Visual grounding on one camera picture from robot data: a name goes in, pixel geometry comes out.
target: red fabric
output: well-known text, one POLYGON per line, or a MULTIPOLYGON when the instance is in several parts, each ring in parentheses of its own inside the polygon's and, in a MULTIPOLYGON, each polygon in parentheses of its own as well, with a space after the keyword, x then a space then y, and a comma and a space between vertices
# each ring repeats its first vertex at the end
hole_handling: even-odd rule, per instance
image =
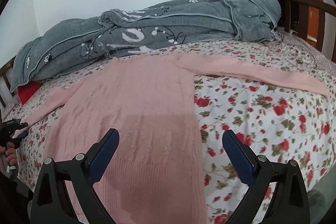
POLYGON ((39 82, 29 82, 27 85, 17 87, 17 94, 20 97, 21 103, 24 105, 30 97, 42 86, 39 82))

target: knit sweater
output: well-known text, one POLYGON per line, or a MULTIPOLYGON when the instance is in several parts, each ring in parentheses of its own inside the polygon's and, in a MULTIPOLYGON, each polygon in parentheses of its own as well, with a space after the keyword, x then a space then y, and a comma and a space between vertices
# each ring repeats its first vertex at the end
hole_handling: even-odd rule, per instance
MULTIPOLYGON (((114 58, 70 88, 56 88, 25 119, 29 125, 65 105, 47 134, 44 158, 72 159, 109 128, 120 144, 94 189, 117 224, 205 224, 201 137, 194 114, 194 76, 230 75, 327 95, 299 72, 235 58, 191 53, 114 58)), ((80 218, 80 206, 69 189, 80 218)))

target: silver bolt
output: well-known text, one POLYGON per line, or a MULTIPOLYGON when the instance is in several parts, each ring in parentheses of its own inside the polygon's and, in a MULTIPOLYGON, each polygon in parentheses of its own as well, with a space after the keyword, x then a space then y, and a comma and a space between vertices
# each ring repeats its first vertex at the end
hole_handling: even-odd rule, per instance
POLYGON ((297 161, 296 160, 290 160, 289 162, 290 162, 291 165, 297 166, 297 161))
POLYGON ((76 160, 82 160, 82 159, 84 159, 84 157, 85 157, 84 154, 80 153, 80 154, 76 155, 75 159, 76 160))
POLYGON ((258 155, 258 160, 264 162, 267 160, 267 158, 264 155, 258 155))
POLYGON ((45 164, 49 164, 49 163, 51 163, 51 158, 46 158, 46 159, 44 160, 44 163, 45 163, 45 164))

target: floral bed sheet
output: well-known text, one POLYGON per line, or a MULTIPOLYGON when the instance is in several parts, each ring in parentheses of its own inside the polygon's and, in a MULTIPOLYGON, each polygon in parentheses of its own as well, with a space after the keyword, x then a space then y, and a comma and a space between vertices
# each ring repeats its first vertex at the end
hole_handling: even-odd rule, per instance
MULTIPOLYGON (((336 77, 324 70, 317 70, 310 55, 280 39, 262 43, 190 43, 146 54, 166 55, 175 52, 221 54, 261 66, 306 72, 326 83, 329 89, 329 97, 325 98, 302 90, 234 77, 195 77, 194 109, 203 143, 204 191, 209 224, 225 223, 247 190, 222 147, 221 134, 225 130, 232 129, 256 154, 264 154, 271 161, 297 160, 307 190, 311 190, 335 164, 336 77)), ((46 82, 26 105, 16 104, 7 119, 31 114, 44 103, 52 88, 70 86, 85 75, 102 70, 108 63, 108 60, 102 60, 46 82)), ((32 126, 28 137, 18 149, 19 178, 32 190, 43 163, 45 135, 51 123, 59 117, 60 111, 62 108, 32 126)), ((262 220, 274 186, 268 188, 254 223, 262 220)))

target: gray blanket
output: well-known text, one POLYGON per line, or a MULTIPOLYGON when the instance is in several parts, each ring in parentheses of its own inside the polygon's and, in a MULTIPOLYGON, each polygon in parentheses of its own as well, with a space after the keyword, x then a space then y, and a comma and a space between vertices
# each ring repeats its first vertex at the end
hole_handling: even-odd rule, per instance
POLYGON ((173 0, 139 11, 112 9, 100 17, 64 20, 20 49, 11 91, 30 80, 68 74, 104 55, 122 57, 195 41, 269 39, 280 15, 277 0, 173 0))

